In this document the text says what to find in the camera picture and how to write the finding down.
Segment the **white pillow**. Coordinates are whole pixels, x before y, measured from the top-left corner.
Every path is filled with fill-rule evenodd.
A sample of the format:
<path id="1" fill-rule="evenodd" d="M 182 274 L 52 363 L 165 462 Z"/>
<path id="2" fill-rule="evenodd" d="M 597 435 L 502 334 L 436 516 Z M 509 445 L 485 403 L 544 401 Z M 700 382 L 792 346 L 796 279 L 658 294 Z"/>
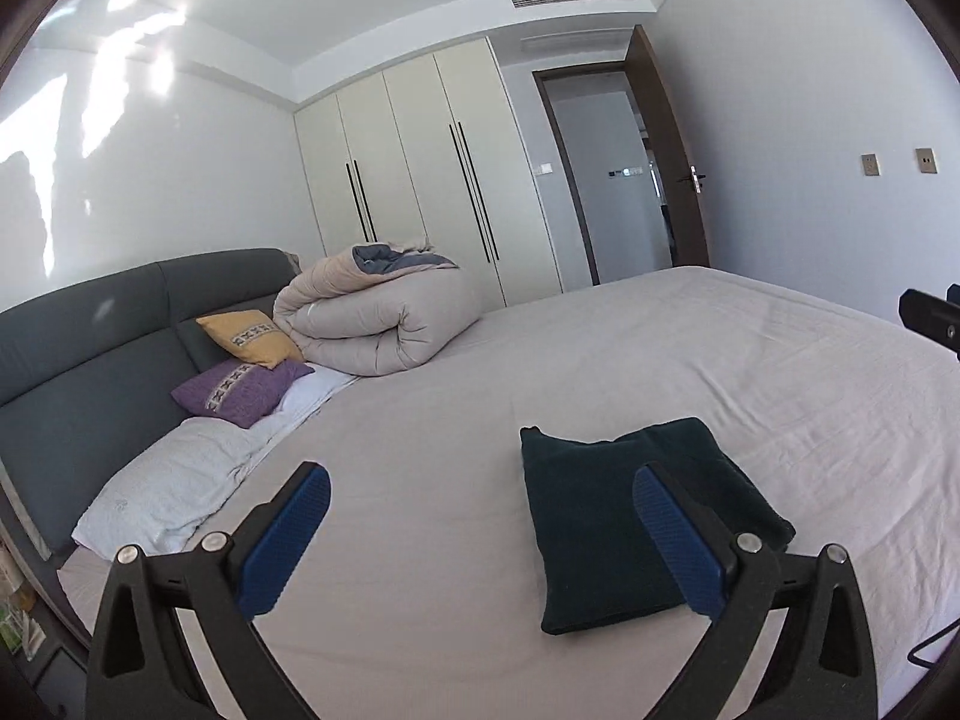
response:
<path id="1" fill-rule="evenodd" d="M 249 429 L 184 419 L 110 478 L 71 538 L 104 561 L 127 544 L 149 556 L 182 551 L 283 439 L 353 382 L 350 374 L 313 366 Z"/>

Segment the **dark green sweater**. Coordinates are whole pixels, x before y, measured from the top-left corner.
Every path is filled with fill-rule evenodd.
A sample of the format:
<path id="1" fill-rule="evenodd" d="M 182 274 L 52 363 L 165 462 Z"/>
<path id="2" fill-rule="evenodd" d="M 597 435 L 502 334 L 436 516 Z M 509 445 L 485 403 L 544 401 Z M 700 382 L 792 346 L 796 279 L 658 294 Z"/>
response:
<path id="1" fill-rule="evenodd" d="M 524 483 L 547 596 L 542 631 L 603 628 L 683 603 L 633 505 L 633 479 L 661 465 L 731 532 L 782 551 L 796 536 L 697 418 L 654 424 L 594 444 L 521 431 Z"/>

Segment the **white bed sheet mattress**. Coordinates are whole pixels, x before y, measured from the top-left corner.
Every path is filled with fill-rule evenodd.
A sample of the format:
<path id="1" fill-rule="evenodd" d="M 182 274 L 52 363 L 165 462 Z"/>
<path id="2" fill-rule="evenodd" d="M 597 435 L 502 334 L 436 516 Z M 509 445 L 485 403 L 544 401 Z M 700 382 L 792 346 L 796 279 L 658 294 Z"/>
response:
<path id="1" fill-rule="evenodd" d="M 213 518 L 231 530 L 296 465 L 334 500 L 257 626 L 324 718 L 640 718 L 703 634 L 672 610 L 540 628 L 527 426 L 597 442 L 694 416 L 796 527 L 850 551 L 878 703 L 958 613 L 958 364 L 893 323 L 675 268 L 483 317 L 425 366 L 364 379 L 287 437 Z"/>

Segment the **wall switch plate far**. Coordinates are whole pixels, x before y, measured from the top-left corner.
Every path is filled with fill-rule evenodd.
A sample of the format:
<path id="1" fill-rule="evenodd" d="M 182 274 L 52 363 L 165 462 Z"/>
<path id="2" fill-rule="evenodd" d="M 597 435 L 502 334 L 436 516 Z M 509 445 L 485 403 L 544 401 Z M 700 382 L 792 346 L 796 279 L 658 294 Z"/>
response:
<path id="1" fill-rule="evenodd" d="M 861 156 L 862 172 L 866 177 L 880 176 L 880 164 L 878 164 L 877 154 L 866 153 Z"/>

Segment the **wall switch plate near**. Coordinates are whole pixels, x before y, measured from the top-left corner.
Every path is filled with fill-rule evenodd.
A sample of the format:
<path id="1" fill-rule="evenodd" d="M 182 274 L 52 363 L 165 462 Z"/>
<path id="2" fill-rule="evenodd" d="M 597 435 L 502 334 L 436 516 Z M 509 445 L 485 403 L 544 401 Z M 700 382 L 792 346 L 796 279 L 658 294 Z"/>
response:
<path id="1" fill-rule="evenodd" d="M 921 148 L 916 148 L 914 150 L 914 157 L 916 158 L 916 165 L 918 166 L 919 172 L 921 174 L 928 174 L 928 176 L 935 176 L 939 172 L 939 167 L 937 167 L 937 160 L 935 159 L 934 149 L 928 148 L 927 146 L 921 146 Z"/>

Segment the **purple patterned cushion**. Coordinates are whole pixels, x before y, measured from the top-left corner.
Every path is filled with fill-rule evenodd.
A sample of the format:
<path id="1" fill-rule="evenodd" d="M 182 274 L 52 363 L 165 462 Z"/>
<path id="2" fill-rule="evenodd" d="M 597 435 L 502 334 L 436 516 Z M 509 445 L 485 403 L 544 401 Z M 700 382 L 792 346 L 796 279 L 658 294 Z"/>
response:
<path id="1" fill-rule="evenodd" d="M 171 398 L 190 416 L 223 419 L 249 429 L 280 405 L 293 383 L 312 373 L 304 362 L 291 359 L 274 369 L 224 361 L 181 383 Z"/>

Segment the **wall switch plate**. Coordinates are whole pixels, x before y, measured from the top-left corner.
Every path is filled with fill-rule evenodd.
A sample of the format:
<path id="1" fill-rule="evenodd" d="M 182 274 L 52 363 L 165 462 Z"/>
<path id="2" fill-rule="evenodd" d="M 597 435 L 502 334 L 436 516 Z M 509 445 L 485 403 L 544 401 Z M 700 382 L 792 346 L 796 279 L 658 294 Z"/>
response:
<path id="1" fill-rule="evenodd" d="M 880 164 L 878 164 L 877 154 L 866 153 L 861 156 L 862 172 L 866 177 L 880 176 Z"/>
<path id="2" fill-rule="evenodd" d="M 928 148 L 927 146 L 921 146 L 921 148 L 916 148 L 914 150 L 914 157 L 916 158 L 916 165 L 918 166 L 919 172 L 921 174 L 928 174 L 928 176 L 935 176 L 939 172 L 939 167 L 937 167 L 937 160 L 935 159 L 934 149 Z"/>

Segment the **rolled beige duvet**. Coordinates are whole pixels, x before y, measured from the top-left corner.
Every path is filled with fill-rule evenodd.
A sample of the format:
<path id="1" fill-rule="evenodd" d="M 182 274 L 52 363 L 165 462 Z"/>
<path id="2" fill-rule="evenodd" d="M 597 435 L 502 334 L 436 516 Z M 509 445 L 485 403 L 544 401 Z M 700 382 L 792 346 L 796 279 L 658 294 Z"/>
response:
<path id="1" fill-rule="evenodd" d="M 275 299 L 274 322 L 304 359 L 358 377 L 425 364 L 482 317 L 482 298 L 425 244 L 355 244 L 309 266 Z"/>

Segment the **yellow patterned cushion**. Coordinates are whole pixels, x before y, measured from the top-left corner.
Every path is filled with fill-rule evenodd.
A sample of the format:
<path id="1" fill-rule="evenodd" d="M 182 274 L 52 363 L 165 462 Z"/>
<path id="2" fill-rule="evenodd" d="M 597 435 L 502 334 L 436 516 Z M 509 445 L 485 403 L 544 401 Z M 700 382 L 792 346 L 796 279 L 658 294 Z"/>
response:
<path id="1" fill-rule="evenodd" d="M 245 364 L 275 369 L 285 361 L 304 361 L 301 349 L 262 310 L 212 314 L 195 323 L 228 355 Z"/>

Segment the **dark brown door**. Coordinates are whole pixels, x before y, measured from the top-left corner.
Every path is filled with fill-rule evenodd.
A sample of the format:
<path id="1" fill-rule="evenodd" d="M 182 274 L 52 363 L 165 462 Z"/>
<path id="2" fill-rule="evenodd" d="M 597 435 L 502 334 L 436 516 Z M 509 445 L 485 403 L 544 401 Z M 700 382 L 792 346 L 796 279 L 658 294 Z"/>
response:
<path id="1" fill-rule="evenodd" d="M 625 55 L 625 75 L 643 117 L 661 176 L 662 192 L 674 234 L 674 262 L 709 266 L 708 239 L 701 216 L 701 177 L 688 156 L 651 41 L 636 25 Z"/>

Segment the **dark grey upholstered headboard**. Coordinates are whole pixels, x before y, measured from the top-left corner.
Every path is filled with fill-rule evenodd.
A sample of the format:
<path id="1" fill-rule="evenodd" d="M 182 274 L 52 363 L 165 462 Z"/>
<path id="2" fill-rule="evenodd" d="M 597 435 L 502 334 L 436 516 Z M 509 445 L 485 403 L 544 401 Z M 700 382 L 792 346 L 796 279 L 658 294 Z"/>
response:
<path id="1" fill-rule="evenodd" d="M 268 312 L 294 274 L 281 250 L 226 250 L 83 281 L 3 312 L 2 472 L 41 561 L 70 553 L 99 489 L 184 419 L 172 390 L 226 358 L 200 319 Z"/>

